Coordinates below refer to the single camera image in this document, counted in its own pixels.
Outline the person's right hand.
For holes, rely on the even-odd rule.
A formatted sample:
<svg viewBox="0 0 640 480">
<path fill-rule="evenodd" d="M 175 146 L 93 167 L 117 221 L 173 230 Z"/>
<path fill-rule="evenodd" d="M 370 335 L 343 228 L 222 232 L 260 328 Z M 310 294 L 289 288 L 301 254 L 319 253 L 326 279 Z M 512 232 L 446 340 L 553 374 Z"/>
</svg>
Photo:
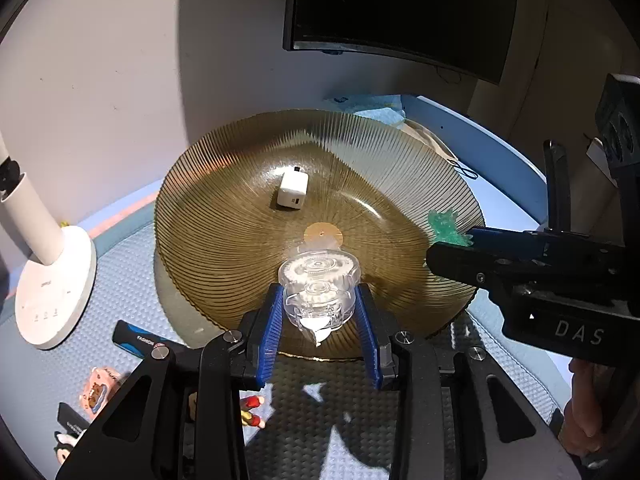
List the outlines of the person's right hand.
<svg viewBox="0 0 640 480">
<path fill-rule="evenodd" d="M 599 367 L 572 359 L 568 369 L 572 373 L 572 396 L 564 408 L 564 422 L 558 439 L 568 454 L 582 460 L 599 452 L 605 441 L 602 404 L 594 385 Z"/>
</svg>

